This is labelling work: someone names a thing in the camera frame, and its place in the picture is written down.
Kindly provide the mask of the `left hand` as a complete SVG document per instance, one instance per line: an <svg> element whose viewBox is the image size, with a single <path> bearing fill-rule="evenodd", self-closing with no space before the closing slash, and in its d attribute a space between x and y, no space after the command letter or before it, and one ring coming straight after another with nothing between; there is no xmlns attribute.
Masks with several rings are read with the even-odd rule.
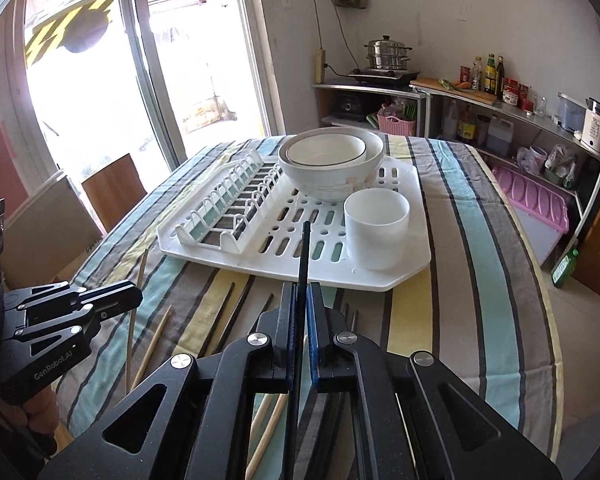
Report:
<svg viewBox="0 0 600 480"><path fill-rule="evenodd" d="M29 428L38 434L54 434L59 425L56 392L47 386L22 405L0 398L0 425L6 429Z"/></svg>

